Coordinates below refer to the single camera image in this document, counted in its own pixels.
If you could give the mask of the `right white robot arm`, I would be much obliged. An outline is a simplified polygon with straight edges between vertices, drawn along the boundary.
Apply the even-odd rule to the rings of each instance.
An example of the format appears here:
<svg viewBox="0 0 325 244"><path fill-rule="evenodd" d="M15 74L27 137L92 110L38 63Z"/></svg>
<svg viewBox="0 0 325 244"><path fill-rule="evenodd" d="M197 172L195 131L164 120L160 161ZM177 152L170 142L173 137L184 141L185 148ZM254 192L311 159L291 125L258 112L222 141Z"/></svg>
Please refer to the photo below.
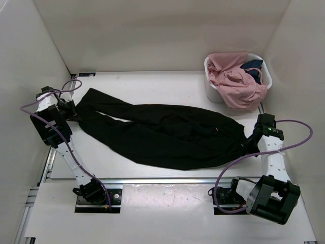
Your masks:
<svg viewBox="0 0 325 244"><path fill-rule="evenodd" d="M260 114L246 145L250 153L263 153L263 175L256 183L236 177L228 190L230 201L246 202L248 214L280 225L286 224L301 194L300 187L293 184L287 174L280 151L283 142L284 135L276 128L275 116Z"/></svg>

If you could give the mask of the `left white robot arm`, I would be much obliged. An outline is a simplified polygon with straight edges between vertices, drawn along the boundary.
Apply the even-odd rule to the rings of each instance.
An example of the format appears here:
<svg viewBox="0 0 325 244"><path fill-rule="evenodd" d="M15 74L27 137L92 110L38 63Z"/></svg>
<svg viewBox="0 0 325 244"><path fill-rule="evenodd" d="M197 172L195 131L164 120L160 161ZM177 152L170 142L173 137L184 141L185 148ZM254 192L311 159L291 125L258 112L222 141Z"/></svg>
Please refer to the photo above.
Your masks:
<svg viewBox="0 0 325 244"><path fill-rule="evenodd" d="M72 142L72 130L68 121L77 121L78 116L72 92L64 93L46 86L37 94L38 108L30 119L43 142L56 150L73 173L78 186L73 192L87 202L105 204L108 199L103 183L90 173Z"/></svg>

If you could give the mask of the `black trousers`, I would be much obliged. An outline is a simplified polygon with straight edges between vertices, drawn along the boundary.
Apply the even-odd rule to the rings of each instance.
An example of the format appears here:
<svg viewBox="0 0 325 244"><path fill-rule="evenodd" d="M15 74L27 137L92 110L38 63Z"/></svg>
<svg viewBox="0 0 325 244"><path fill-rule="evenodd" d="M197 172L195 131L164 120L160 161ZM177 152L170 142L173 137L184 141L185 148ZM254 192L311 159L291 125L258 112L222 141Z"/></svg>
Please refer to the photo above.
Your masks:
<svg viewBox="0 0 325 244"><path fill-rule="evenodd" d="M217 167L246 154L243 125L181 105L133 105L89 89L76 106L80 128L121 156L176 170Z"/></svg>

